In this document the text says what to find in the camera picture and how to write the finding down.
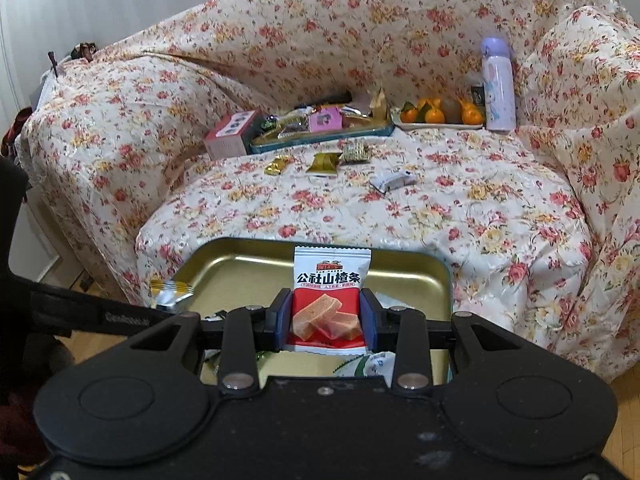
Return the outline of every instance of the dark red cloth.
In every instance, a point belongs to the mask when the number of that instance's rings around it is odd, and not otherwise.
[[[11,125],[7,133],[2,138],[2,145],[0,145],[0,155],[7,156],[11,160],[15,160],[15,139],[22,131],[24,123],[30,115],[33,114],[31,107],[23,108],[18,112],[14,119],[14,124]]]
[[[25,383],[9,393],[9,405],[0,406],[0,462],[35,465],[47,457],[47,448],[33,419],[33,401],[40,384]]]

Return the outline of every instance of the metal screw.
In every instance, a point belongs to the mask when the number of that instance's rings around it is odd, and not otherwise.
[[[228,390],[244,390],[254,384],[254,378],[249,374],[236,372],[225,375],[222,378],[222,384],[224,384]]]
[[[405,390],[420,390],[429,385],[429,378],[422,374],[402,374],[398,377],[398,385]]]
[[[323,397],[327,397],[334,394],[334,389],[329,386],[320,386],[318,388],[318,395],[322,395]]]

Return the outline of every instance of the sofa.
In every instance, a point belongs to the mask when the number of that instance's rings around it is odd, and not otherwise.
[[[369,165],[305,174],[337,141],[211,162],[225,114],[336,89],[468,95],[513,51],[518,128],[397,129]],[[611,380],[638,358],[640,29],[616,0],[211,0],[61,65],[18,155],[87,270],[149,304],[221,236],[426,250],[477,312]],[[374,174],[411,169],[389,196]]]

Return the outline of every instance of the yellow wrapper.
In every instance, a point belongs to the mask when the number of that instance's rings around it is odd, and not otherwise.
[[[337,176],[341,153],[316,153],[306,174],[317,176]]]
[[[389,112],[389,104],[386,102],[385,92],[381,88],[372,97],[369,104],[371,116],[377,121],[386,121]]]
[[[371,155],[369,150],[365,146],[364,142],[352,142],[347,144],[340,158],[340,162],[343,164],[361,164],[363,162],[369,162]]]
[[[193,296],[193,287],[189,283],[174,282],[173,280],[151,280],[152,307],[169,312],[178,312],[178,303]]]
[[[286,155],[276,155],[275,158],[264,168],[267,175],[280,175],[289,163],[289,157]]]

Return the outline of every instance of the blue gripper pad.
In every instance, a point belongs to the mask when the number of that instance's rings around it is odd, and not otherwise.
[[[362,292],[360,292],[360,324],[362,325],[362,335],[367,349],[377,348],[376,316]]]
[[[291,301],[293,299],[293,293],[290,292],[282,302],[282,306],[278,311],[278,317],[276,318],[276,350],[282,350],[283,346],[287,343],[287,336],[289,335],[289,325],[291,323]]]

